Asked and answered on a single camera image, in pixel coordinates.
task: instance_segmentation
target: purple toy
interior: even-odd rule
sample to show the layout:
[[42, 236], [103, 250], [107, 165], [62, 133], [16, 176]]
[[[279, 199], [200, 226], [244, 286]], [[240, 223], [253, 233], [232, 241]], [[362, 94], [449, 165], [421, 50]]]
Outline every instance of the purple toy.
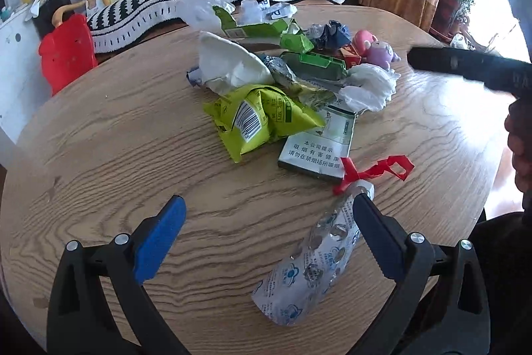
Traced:
[[390, 62], [400, 61], [401, 58], [394, 52], [392, 46], [384, 41], [364, 42], [366, 48], [366, 62], [372, 65], [378, 65], [383, 70], [390, 69]]

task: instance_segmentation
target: silver foil wrapper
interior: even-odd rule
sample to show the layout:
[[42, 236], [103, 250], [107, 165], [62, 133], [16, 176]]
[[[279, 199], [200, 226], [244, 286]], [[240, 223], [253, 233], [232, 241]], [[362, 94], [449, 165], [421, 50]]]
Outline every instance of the silver foil wrapper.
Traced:
[[280, 261], [251, 298], [278, 325], [299, 323], [320, 302], [344, 272], [360, 236], [353, 220], [353, 198], [361, 192], [373, 200], [375, 188], [368, 181], [353, 182], [292, 254]]

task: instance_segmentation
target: blue gripper pad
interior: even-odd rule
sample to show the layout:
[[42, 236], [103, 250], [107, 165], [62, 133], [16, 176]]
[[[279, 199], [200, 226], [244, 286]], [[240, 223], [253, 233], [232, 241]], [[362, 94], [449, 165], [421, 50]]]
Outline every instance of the blue gripper pad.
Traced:
[[148, 220], [152, 227], [135, 249], [133, 274], [139, 285], [155, 277], [185, 223], [186, 215], [187, 207], [183, 198], [172, 196], [156, 217], [145, 219], [140, 224], [139, 228]]
[[382, 274], [395, 282], [403, 280], [407, 233], [397, 220], [383, 216], [365, 194], [354, 198], [353, 219]]

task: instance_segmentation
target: pile of trash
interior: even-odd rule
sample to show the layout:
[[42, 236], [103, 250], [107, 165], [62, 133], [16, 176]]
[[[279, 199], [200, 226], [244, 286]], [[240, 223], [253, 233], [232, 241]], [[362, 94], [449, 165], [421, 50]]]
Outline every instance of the pile of trash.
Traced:
[[204, 110], [231, 158], [288, 138], [279, 165], [341, 181], [355, 120], [395, 94], [392, 47], [337, 21], [303, 29], [284, 2], [244, 0], [234, 17], [221, 0], [183, 1], [184, 20], [200, 30], [199, 65], [187, 78], [220, 96]]

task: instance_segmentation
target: table top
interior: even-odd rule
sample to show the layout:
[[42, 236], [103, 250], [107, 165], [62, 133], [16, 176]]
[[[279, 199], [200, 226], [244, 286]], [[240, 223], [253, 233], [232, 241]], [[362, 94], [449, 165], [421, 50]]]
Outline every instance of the table top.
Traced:
[[[440, 43], [385, 11], [304, 6], [303, 26], [336, 19], [368, 29], [403, 58], [397, 94], [355, 125], [350, 156], [365, 170], [406, 154], [406, 182], [375, 180], [374, 202], [407, 232], [454, 245], [482, 211], [501, 157], [507, 99], [482, 85], [406, 64], [411, 45]], [[185, 28], [103, 63], [48, 101], [22, 132], [0, 213], [7, 296], [45, 344], [47, 304], [65, 243], [84, 246], [131, 233], [172, 194], [187, 220], [145, 289], [192, 354], [344, 354], [380, 310], [393, 282], [360, 241], [342, 278], [294, 327], [269, 321], [251, 300], [256, 283], [333, 202], [331, 185], [277, 166], [282, 142], [229, 158], [185, 71], [198, 64], [198, 34]], [[102, 279], [122, 335], [126, 324]]]

